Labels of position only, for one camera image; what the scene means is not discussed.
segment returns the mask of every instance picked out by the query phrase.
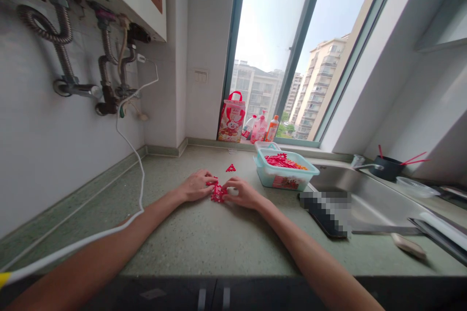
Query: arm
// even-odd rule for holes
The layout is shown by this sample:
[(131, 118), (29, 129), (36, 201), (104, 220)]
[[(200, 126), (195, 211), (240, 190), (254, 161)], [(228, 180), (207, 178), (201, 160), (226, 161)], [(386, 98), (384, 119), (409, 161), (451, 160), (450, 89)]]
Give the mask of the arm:
[(287, 218), (270, 200), (246, 181), (233, 177), (224, 188), (235, 187), (238, 196), (224, 199), (257, 210), (292, 255), (310, 287), (332, 310), (382, 310), (381, 305), (314, 239)]
[(95, 241), (21, 294), (7, 310), (74, 310), (111, 281), (149, 235), (180, 204), (210, 194), (216, 181), (206, 170), (192, 174), (177, 189), (144, 209), (126, 229)]

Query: light switch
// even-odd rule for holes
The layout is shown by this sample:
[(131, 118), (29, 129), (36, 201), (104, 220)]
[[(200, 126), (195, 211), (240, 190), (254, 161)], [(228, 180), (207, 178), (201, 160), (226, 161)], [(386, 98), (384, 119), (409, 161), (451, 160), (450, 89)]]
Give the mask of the light switch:
[(198, 83), (208, 82), (208, 71), (206, 69), (195, 68), (193, 70), (193, 75), (194, 75), (195, 81)]

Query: hand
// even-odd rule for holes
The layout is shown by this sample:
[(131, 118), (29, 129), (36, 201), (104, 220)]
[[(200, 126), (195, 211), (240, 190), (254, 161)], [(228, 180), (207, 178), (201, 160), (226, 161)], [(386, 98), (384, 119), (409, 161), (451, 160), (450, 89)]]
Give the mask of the hand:
[(206, 169), (198, 170), (191, 174), (180, 186), (175, 190), (183, 196), (184, 201), (194, 202), (195, 200), (206, 197), (214, 191), (214, 186), (206, 186), (206, 182), (215, 182), (217, 179)]
[(267, 199), (260, 195), (251, 185), (240, 177), (234, 176), (227, 181), (222, 189), (227, 187), (235, 187), (238, 190), (237, 196), (226, 194), (223, 199), (226, 201), (234, 202), (242, 207), (258, 210), (259, 206)]

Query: stainless steel sink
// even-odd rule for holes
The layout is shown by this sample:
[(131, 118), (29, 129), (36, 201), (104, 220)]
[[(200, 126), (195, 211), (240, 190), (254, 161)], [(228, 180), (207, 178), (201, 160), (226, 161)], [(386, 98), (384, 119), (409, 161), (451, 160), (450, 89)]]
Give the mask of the stainless steel sink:
[[(339, 207), (337, 217), (340, 212), (340, 220), (348, 219), (352, 233), (421, 234), (407, 220), (407, 218), (421, 219), (420, 214), (428, 212), (420, 204), (353, 169), (316, 164), (315, 166), (320, 170), (320, 175), (311, 179), (310, 191), (321, 192), (317, 195), (328, 205)], [(351, 202), (350, 212), (341, 204), (346, 196)]]

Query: pixelated blur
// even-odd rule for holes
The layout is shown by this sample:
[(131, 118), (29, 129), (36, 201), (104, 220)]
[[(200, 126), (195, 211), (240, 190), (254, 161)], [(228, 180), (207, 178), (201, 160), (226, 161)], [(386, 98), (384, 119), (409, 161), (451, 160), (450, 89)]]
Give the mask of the pixelated blur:
[(300, 206), (330, 237), (350, 238), (350, 192), (302, 192)]

